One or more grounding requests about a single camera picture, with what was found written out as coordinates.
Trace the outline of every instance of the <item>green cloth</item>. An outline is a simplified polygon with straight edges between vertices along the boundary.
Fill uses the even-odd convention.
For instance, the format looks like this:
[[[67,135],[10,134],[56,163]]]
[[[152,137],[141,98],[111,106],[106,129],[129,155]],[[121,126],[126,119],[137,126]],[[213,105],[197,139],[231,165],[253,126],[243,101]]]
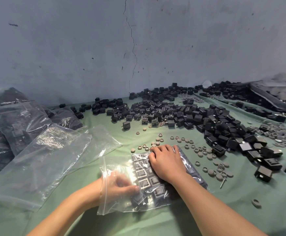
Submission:
[[[242,109],[229,106],[217,100],[203,98],[207,102],[198,104],[199,106],[208,107],[209,104],[224,106],[230,110],[230,114],[240,120],[245,126],[251,122],[253,126],[259,126],[256,119],[265,120],[264,118],[247,113]],[[141,98],[129,100],[123,98],[129,107],[133,103],[141,101]],[[111,118],[106,114],[94,116],[91,111],[84,113],[83,124],[88,127],[104,125],[110,134],[123,146],[111,152],[111,156],[130,155],[130,149],[135,148],[136,152],[139,145],[147,144],[150,146],[155,141],[159,133],[163,134],[164,144],[177,144],[176,140],[170,140],[170,136],[179,136],[191,139],[194,144],[207,146],[203,134],[196,129],[187,130],[184,127],[169,129],[167,126],[148,128],[142,125],[141,121],[133,120],[131,129],[122,130],[122,121],[112,123]],[[266,138],[268,146],[272,146],[274,140]],[[199,158],[193,149],[184,149],[184,142],[178,143],[186,156],[194,164],[195,161],[201,163],[196,167],[202,177],[208,183],[209,190],[217,198],[221,199],[228,206],[241,214],[255,226],[267,234],[282,235],[286,234],[286,173],[283,170],[286,167],[286,148],[282,148],[283,156],[280,163],[283,169],[273,174],[270,183],[264,183],[254,177],[256,166],[251,164],[246,157],[239,152],[228,153],[222,159],[228,162],[233,178],[228,178],[222,189],[219,189],[220,182],[216,178],[211,178],[207,173],[202,171],[203,167],[216,169],[212,161],[205,156]],[[9,209],[0,205],[0,235],[22,235],[28,233],[38,225],[47,215],[49,215],[60,202],[73,193],[75,190],[86,186],[96,180],[101,172],[101,161],[96,160],[93,163],[67,175],[61,184],[54,190],[47,199],[43,207],[35,213],[26,212],[18,209]],[[252,199],[257,199],[262,205],[261,209],[255,208],[251,204]],[[114,212],[104,216],[96,215],[97,208],[86,211],[68,231],[68,235],[200,235],[200,232],[182,200],[177,200],[171,206],[160,209],[149,210],[139,213],[121,213]]]

